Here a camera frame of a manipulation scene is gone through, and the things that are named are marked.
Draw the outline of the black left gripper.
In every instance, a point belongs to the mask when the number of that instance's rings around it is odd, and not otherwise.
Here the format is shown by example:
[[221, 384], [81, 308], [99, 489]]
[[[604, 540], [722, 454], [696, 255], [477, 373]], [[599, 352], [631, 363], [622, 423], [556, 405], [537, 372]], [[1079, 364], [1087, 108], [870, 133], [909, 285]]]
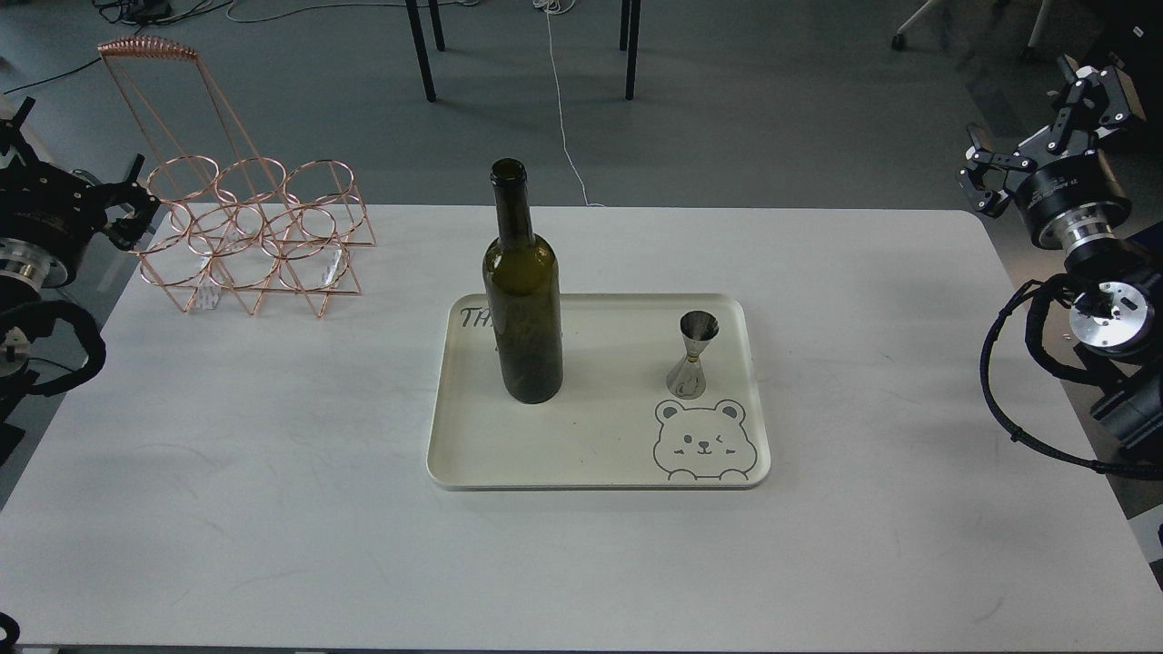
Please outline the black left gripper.
[[[162, 200], [140, 183], [144, 163], [145, 157], [137, 154], [123, 182], [91, 187], [91, 200], [98, 209], [127, 206], [124, 215], [105, 220], [101, 228], [122, 253], [137, 248], [162, 206]], [[1, 189], [1, 236], [53, 256], [55, 265], [47, 268], [47, 287], [71, 284], [97, 233], [86, 199], [88, 183], [49, 163], [34, 163], [5, 168]]]

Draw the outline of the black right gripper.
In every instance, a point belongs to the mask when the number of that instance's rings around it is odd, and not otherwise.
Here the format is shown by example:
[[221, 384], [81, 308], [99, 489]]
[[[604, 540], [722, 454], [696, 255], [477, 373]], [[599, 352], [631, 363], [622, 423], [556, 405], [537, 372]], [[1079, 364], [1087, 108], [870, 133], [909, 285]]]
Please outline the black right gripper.
[[1014, 200], [1032, 244], [1043, 250], [1071, 248], [1053, 226], [1063, 213], [1098, 207], [1110, 227], [1126, 222], [1130, 200], [1099, 140], [1148, 120], [1137, 87], [1121, 69], [1080, 65], [1066, 54], [1058, 66], [1066, 86], [1049, 128], [1006, 154], [994, 152], [983, 125], [965, 125], [970, 145], [957, 171], [973, 211], [1000, 218]]

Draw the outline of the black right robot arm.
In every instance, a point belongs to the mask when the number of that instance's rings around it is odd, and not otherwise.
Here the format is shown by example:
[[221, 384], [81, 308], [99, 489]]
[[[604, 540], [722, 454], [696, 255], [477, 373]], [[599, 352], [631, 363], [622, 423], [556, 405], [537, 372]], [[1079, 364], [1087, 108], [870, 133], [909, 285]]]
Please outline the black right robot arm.
[[[1130, 201], [1116, 182], [1100, 138], [1143, 123], [1129, 74], [1114, 65], [1080, 65], [1059, 56], [1065, 83], [1049, 125], [993, 152], [979, 125], [957, 173], [976, 212], [999, 218], [1019, 209], [1032, 244], [1064, 253], [1063, 273], [1016, 289], [989, 327], [978, 376], [989, 412], [1012, 441], [1072, 465], [1121, 477], [1160, 481], [1160, 236], [1116, 236]], [[1032, 360], [1059, 381], [1101, 390], [1089, 408], [1116, 439], [1125, 463], [1076, 457], [1018, 426], [991, 388], [994, 343], [1009, 315], [1029, 307], [1023, 341]]]

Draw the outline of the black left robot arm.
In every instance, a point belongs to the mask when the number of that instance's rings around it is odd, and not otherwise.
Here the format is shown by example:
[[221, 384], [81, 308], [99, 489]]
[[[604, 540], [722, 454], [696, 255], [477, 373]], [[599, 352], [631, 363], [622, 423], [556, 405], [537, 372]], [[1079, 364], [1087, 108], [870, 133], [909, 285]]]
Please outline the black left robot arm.
[[[3, 461], [24, 438], [9, 417], [28, 396], [66, 393], [92, 381], [105, 362], [95, 317], [78, 303], [47, 299], [45, 290], [74, 282], [84, 253], [102, 234], [120, 250], [133, 250], [160, 206], [140, 183], [137, 154], [123, 182], [93, 183], [40, 159], [33, 145], [5, 144], [1, 192], [1, 336], [3, 336]], [[66, 374], [41, 381], [33, 369], [33, 344], [67, 324], [84, 361]]]

